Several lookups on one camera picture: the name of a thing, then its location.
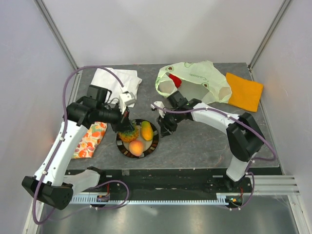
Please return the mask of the light green plastic bag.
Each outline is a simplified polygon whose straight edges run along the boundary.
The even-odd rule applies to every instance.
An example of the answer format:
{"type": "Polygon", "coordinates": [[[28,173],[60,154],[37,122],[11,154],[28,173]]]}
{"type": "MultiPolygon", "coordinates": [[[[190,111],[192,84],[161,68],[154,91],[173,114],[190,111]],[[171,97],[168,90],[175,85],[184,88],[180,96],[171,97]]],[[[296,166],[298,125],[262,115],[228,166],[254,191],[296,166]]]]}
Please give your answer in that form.
{"type": "Polygon", "coordinates": [[[226,77],[208,60],[197,63],[180,62],[160,68],[155,88],[166,98],[175,91],[180,91],[187,100],[196,98],[205,104],[228,103],[232,95],[226,77]],[[169,74],[182,80],[179,88],[175,87],[168,77],[169,74]]]}

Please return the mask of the fake peach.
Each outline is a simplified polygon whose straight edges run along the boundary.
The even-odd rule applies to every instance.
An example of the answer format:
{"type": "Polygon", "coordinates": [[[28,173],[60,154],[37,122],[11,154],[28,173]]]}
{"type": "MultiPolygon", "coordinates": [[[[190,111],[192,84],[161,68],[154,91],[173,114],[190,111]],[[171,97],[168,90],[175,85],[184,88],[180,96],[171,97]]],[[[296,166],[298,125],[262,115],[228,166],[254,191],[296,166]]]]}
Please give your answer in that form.
{"type": "Polygon", "coordinates": [[[140,140],[134,140],[129,143],[129,151],[134,156],[141,156],[144,150],[144,145],[140,140]]]}

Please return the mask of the fake mango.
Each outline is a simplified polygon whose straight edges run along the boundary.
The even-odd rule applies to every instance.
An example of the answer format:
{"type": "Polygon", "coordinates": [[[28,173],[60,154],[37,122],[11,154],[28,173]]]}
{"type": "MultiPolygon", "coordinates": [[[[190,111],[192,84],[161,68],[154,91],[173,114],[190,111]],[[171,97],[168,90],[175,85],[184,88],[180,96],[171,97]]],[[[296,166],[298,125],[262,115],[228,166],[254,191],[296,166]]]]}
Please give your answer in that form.
{"type": "Polygon", "coordinates": [[[150,122],[143,121],[141,123],[140,133],[141,133],[141,137],[145,141],[151,141],[153,139],[154,132],[153,132],[153,129],[152,129],[152,126],[151,126],[150,122]]]}

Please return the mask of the fake pineapple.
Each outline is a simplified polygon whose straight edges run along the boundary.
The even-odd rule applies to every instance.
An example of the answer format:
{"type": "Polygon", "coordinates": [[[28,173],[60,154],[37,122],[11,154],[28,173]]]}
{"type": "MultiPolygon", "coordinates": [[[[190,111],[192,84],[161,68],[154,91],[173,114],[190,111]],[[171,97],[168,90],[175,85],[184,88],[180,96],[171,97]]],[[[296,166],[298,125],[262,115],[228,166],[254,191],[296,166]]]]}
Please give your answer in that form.
{"type": "Polygon", "coordinates": [[[135,123],[133,123],[132,130],[118,133],[119,138],[125,143],[130,143],[136,140],[138,138],[138,135],[139,135],[139,129],[135,123]]]}

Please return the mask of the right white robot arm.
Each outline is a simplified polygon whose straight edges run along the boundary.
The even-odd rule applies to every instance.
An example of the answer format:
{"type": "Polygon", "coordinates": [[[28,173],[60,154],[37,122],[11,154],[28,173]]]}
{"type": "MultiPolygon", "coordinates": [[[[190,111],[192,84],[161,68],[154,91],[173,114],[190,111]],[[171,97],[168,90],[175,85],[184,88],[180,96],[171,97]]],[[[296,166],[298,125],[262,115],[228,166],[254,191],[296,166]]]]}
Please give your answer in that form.
{"type": "Polygon", "coordinates": [[[167,97],[172,109],[166,109],[163,102],[151,104],[152,110],[158,110],[157,122],[161,136],[169,136],[176,131],[183,120],[204,123],[224,133],[229,142],[232,159],[223,179],[223,186],[229,192],[241,186],[241,178],[246,174],[251,159],[264,144],[264,135],[254,117],[245,112],[242,115],[223,112],[199,99],[187,100],[176,91],[167,97]]]}

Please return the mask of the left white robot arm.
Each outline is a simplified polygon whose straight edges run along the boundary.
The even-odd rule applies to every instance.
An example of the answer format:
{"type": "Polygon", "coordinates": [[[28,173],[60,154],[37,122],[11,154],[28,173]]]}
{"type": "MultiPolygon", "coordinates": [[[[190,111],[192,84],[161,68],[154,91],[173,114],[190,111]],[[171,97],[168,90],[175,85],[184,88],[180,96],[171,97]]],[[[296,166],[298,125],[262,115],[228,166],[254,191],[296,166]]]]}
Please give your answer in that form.
{"type": "Polygon", "coordinates": [[[59,134],[45,161],[33,176],[22,180],[22,187],[34,200],[63,210],[80,192],[89,188],[97,192],[105,190],[107,180],[103,170],[89,167],[77,175],[65,172],[76,147],[95,122],[110,124],[116,133],[134,129],[128,108],[136,101],[134,94],[122,87],[117,104],[110,107],[106,99],[111,94],[106,88],[90,85],[85,96],[66,107],[59,134]]]}

